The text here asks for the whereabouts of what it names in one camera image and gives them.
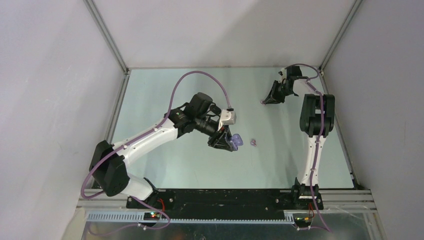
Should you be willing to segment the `purple earbud charging case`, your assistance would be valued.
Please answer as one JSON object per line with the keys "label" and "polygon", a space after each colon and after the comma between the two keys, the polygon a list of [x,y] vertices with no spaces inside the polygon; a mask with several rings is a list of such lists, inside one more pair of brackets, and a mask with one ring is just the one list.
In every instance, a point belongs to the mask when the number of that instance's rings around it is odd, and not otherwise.
{"label": "purple earbud charging case", "polygon": [[231,136],[230,142],[231,142],[231,145],[232,145],[232,151],[233,152],[237,151],[240,146],[244,145],[242,137],[238,133],[235,133]]}

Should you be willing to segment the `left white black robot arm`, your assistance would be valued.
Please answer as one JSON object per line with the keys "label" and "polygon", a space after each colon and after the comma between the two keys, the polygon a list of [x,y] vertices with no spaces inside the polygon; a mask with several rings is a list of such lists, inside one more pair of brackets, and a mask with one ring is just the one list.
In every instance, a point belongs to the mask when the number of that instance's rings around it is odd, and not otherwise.
{"label": "left white black robot arm", "polygon": [[115,144],[106,140],[99,142],[89,171],[108,197],[129,195],[136,197],[145,208],[153,208],[158,202],[154,186],[146,178],[130,175],[128,168],[150,151],[194,130],[208,136],[209,147],[237,151],[243,140],[239,134],[230,131],[229,126],[235,121],[232,108],[221,109],[210,96],[198,92],[190,102],[171,109],[160,122],[139,136]]}

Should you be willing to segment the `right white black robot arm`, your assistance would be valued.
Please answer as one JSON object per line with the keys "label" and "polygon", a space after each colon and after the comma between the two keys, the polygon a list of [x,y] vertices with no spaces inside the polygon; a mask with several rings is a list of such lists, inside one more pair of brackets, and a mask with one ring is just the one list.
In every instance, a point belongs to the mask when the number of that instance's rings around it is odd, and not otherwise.
{"label": "right white black robot arm", "polygon": [[302,64],[283,67],[279,71],[280,79],[261,101],[261,104],[283,104],[287,97],[302,97],[299,117],[299,129],[306,140],[306,154],[303,168],[295,178],[291,188],[291,204],[304,209],[319,195],[319,164],[325,141],[334,128],[335,97],[324,94],[312,84],[312,77],[303,75]]}

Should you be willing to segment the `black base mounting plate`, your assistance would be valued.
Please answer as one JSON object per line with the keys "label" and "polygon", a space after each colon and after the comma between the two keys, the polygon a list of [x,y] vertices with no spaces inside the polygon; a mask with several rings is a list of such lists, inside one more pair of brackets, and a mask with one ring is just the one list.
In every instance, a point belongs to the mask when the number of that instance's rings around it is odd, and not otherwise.
{"label": "black base mounting plate", "polygon": [[323,210],[317,197],[301,199],[289,189],[181,189],[155,190],[144,202],[173,220],[284,220],[285,211]]}

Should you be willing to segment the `right aluminium corner post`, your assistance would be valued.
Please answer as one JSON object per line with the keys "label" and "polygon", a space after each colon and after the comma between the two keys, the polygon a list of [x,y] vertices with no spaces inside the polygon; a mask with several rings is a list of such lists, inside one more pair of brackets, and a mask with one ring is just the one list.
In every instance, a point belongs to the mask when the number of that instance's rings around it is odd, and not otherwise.
{"label": "right aluminium corner post", "polygon": [[346,14],[344,20],[342,21],[342,24],[340,25],[338,31],[336,32],[336,35],[334,39],[332,40],[328,50],[326,51],[323,60],[321,61],[319,65],[319,70],[324,71],[328,63],[330,62],[333,54],[335,53],[337,47],[342,41],[342,38],[345,36],[348,28],[350,27],[352,21],[354,20],[355,16],[357,15],[360,7],[363,4],[363,0],[354,0],[353,4],[351,5],[348,13]]}

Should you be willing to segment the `aluminium corner post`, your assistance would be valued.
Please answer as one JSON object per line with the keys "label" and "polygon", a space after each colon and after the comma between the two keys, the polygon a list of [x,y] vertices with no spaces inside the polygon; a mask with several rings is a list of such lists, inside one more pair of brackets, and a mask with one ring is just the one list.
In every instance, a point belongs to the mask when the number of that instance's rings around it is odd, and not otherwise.
{"label": "aluminium corner post", "polygon": [[354,20],[355,16],[357,15],[360,7],[363,4],[363,0],[354,0],[353,4],[351,5],[348,13],[346,14],[344,20],[342,21],[342,24],[340,25],[338,31],[336,32],[336,35],[334,39],[332,40],[328,50],[326,51],[323,60],[321,61],[319,65],[319,70],[324,71],[328,63],[330,62],[333,54],[335,53],[337,47],[342,41],[342,38],[345,36],[348,28],[350,27],[352,21]]}
{"label": "aluminium corner post", "polygon": [[102,35],[106,45],[112,53],[121,71],[127,75],[129,68],[94,0],[83,0],[88,12],[90,13],[94,23],[96,24],[100,34]]}

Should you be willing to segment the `aluminium frame rail front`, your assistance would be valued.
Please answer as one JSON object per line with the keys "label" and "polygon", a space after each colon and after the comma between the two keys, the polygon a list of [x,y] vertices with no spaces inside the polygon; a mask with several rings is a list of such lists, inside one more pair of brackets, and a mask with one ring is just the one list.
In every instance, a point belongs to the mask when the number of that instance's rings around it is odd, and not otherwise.
{"label": "aluminium frame rail front", "polygon": [[[329,213],[377,213],[377,206],[370,190],[323,189],[321,194],[324,209]],[[104,194],[91,199],[80,197],[76,208],[86,210],[120,211],[126,207],[128,196],[119,194],[108,197]]]}

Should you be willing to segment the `left aluminium corner post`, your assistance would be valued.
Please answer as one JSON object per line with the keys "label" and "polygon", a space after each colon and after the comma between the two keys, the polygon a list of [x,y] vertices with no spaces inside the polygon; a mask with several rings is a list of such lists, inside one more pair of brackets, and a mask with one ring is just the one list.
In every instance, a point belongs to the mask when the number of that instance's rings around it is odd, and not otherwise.
{"label": "left aluminium corner post", "polygon": [[83,0],[88,12],[90,13],[94,23],[96,24],[100,34],[102,35],[106,45],[112,53],[121,71],[127,75],[129,68],[94,0]]}

